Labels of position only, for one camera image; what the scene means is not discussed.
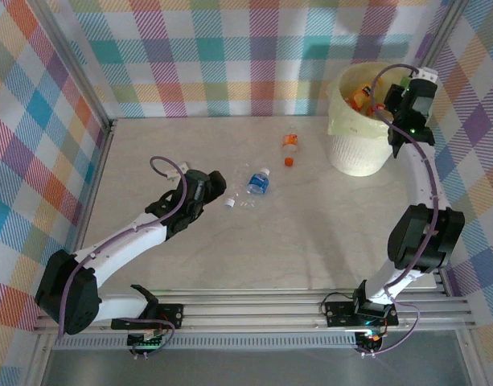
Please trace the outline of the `green right controller board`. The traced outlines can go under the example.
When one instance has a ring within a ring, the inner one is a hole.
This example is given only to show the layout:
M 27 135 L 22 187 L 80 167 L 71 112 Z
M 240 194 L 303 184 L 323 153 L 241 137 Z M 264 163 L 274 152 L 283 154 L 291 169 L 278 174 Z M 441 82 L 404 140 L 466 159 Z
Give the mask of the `green right controller board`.
M 356 332 L 355 350 L 361 355 L 374 355 L 382 349 L 383 339 L 387 331 Z

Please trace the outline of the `aluminium frame post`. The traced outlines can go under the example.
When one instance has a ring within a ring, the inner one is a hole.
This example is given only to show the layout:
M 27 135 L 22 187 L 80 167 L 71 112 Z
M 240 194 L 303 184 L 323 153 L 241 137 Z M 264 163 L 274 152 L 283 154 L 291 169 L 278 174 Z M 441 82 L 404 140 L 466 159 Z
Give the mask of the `aluminium frame post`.
M 46 31 L 48 38 L 56 49 L 58 56 L 63 61 L 69 74 L 72 76 L 80 92 L 86 99 L 88 106 L 93 110 L 97 117 L 101 120 L 103 130 L 109 133 L 113 130 L 113 119 L 105 112 L 103 104 L 100 102 L 94 88 L 89 83 L 79 60 L 76 58 L 71 44 L 65 37 L 61 28 L 55 20 L 54 14 L 51 12 L 46 0 L 26 0 L 27 4 L 34 12 L 40 25 Z
M 430 0 L 418 24 L 418 42 L 411 64 L 433 68 L 470 0 Z

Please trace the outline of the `green controller board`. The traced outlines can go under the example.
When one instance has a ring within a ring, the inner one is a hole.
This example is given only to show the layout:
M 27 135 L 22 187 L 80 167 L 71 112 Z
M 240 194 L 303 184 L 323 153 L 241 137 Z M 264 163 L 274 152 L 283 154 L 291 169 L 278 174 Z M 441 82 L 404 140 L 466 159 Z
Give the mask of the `green controller board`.
M 356 332 L 355 350 L 361 355 L 374 355 L 382 349 L 383 339 L 387 331 Z
M 158 354 L 169 341 L 169 335 L 158 335 L 151 339 L 145 339 L 144 335 L 127 335 L 126 344 L 134 360 L 138 360 Z

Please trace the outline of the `clear bottle with blue label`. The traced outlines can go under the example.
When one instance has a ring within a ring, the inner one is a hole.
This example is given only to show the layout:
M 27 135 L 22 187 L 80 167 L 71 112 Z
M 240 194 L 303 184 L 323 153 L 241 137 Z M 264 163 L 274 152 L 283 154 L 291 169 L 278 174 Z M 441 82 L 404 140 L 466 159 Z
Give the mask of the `clear bottle with blue label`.
M 225 207 L 230 209 L 255 207 L 256 200 L 268 190 L 269 175 L 270 170 L 265 167 L 251 175 L 248 167 L 238 167 L 225 193 Z

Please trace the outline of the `clear bottle with orange label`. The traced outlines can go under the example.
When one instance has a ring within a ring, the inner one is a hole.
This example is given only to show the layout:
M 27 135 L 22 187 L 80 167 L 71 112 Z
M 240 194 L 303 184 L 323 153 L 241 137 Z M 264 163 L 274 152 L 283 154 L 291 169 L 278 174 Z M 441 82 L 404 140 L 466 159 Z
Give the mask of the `clear bottle with orange label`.
M 296 133 L 287 133 L 283 136 L 281 152 L 286 167 L 292 167 L 294 165 L 294 159 L 298 149 L 298 135 Z

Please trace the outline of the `aluminium table side rail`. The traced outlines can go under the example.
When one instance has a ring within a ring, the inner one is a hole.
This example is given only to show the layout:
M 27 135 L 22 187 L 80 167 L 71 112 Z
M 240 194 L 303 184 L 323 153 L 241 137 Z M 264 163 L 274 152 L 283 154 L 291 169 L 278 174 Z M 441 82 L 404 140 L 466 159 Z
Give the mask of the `aluminium table side rail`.
M 437 291 L 441 292 L 447 297 L 452 297 L 452 289 L 448 282 L 447 275 L 444 269 L 436 269 L 433 271 L 433 277 L 436 282 Z
M 109 126 L 105 127 L 103 140 L 101 143 L 101 152 L 97 164 L 94 168 L 92 181 L 89 184 L 87 200 L 83 211 L 80 215 L 79 227 L 76 230 L 76 239 L 69 245 L 70 252 L 81 249 L 84 245 L 85 235 L 87 233 L 88 224 L 91 218 L 95 199 L 97 197 L 98 188 L 101 183 L 101 178 L 105 168 L 109 150 L 112 144 L 113 135 L 117 128 L 118 119 L 111 119 Z M 30 362 L 27 367 L 27 372 L 20 386 L 41 386 L 46 372 L 47 362 L 49 360 L 51 350 L 57 342 L 58 328 L 53 331 L 35 331 L 35 345 L 31 353 Z

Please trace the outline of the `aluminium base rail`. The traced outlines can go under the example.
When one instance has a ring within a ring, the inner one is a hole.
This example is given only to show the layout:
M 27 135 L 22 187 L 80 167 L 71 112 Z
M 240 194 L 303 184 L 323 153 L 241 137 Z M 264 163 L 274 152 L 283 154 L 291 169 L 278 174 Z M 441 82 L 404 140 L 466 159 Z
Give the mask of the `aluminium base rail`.
M 321 332 L 327 330 L 319 304 L 326 289 L 181 289 L 155 290 L 161 303 L 181 303 L 184 333 Z M 421 316 L 418 330 L 473 327 L 475 318 L 465 298 L 437 289 L 406 290 L 396 298 L 399 325 L 408 330 Z

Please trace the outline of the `white ribbed bin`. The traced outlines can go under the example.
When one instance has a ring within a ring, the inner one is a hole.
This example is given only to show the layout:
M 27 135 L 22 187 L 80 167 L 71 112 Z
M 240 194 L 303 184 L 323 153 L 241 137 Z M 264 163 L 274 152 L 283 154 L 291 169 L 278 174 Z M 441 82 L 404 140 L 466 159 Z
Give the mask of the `white ribbed bin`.
M 333 167 L 353 177 L 377 173 L 392 154 L 386 138 L 362 138 L 351 135 L 332 135 L 328 159 Z

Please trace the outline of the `green left controller board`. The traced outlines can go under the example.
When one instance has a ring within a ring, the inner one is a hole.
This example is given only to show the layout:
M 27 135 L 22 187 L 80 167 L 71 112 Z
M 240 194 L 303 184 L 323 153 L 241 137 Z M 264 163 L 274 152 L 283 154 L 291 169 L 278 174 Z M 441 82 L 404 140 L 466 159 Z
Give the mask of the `green left controller board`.
M 169 341 L 169 335 L 158 335 L 151 339 L 145 339 L 144 335 L 127 335 L 126 344 L 134 360 L 138 360 L 158 354 Z

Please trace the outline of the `orange juice bottle yellow label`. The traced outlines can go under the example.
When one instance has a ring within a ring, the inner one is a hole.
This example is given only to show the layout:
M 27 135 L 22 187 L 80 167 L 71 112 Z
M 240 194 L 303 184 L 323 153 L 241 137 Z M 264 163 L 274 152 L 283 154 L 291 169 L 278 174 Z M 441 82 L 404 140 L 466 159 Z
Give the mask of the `orange juice bottle yellow label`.
M 358 105 L 365 105 L 365 103 L 369 100 L 371 95 L 371 85 L 370 84 L 361 84 L 350 96 L 350 99 L 355 100 Z

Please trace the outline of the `cream waste bin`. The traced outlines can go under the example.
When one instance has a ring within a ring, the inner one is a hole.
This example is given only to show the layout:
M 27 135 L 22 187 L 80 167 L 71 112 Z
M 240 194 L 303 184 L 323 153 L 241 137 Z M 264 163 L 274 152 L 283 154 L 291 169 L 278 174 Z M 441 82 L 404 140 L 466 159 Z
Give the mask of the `cream waste bin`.
M 377 115 L 367 117 L 366 110 L 371 102 L 384 103 L 384 98 L 392 84 L 399 84 L 410 70 L 396 67 L 386 70 L 388 63 L 366 62 L 353 64 L 343 69 L 327 86 L 328 133 L 330 135 L 351 135 L 362 138 L 387 138 L 388 126 Z M 346 102 L 361 85 L 370 84 L 372 91 L 369 100 L 357 112 Z

